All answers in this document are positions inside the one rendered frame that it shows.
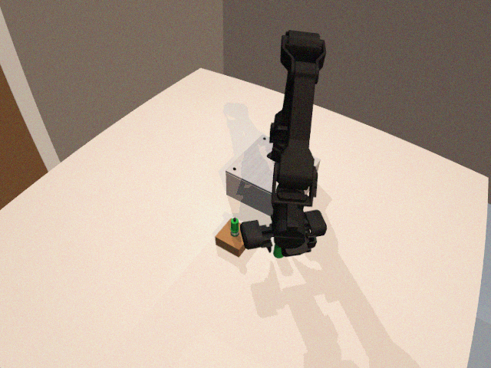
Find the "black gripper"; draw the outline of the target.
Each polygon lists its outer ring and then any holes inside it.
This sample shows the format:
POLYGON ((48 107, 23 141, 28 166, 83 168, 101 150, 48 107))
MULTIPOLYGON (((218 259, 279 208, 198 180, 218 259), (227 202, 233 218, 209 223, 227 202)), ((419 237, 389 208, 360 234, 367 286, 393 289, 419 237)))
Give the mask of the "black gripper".
MULTIPOLYGON (((327 225, 323 219, 322 213, 315 209, 306 211, 305 213, 305 232, 314 234, 316 237, 325 235, 327 231, 327 225), (311 230, 311 233, 310 233, 311 230)), ((275 210, 271 215, 272 224, 270 227, 266 225, 259 226, 259 221, 242 222, 240 225, 240 232, 242 234, 242 240, 247 250, 255 248, 267 248, 270 253, 272 250, 272 240, 274 237, 275 229, 275 210)))

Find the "brown wooden block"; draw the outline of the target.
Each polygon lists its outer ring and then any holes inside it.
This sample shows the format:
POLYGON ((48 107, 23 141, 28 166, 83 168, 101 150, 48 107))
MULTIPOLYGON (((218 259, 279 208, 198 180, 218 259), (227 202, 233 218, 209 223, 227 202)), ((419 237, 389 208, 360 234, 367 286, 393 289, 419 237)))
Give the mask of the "brown wooden block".
POLYGON ((228 251, 232 253, 233 255, 239 256, 246 250, 243 240, 242 240, 242 234, 240 232, 240 225, 239 223, 239 233, 237 236, 233 236, 231 234, 231 220, 230 219, 223 228, 219 230, 219 232, 216 234, 216 245, 222 248, 225 251, 228 251))

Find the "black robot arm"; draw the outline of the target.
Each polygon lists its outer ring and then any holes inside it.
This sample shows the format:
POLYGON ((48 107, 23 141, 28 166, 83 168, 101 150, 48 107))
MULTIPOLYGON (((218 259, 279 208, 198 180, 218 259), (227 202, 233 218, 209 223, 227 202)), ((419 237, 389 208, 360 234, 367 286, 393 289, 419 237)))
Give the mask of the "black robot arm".
POLYGON ((283 108, 271 123, 269 142, 273 147, 267 157, 275 161, 273 241, 287 258, 311 252, 317 243, 316 235, 305 232, 303 209, 312 207, 317 192, 318 172, 309 140, 315 84, 324 65, 326 46, 319 33, 292 30, 285 33, 280 62, 288 71, 287 83, 283 108), (309 196, 304 192, 308 187, 309 196))

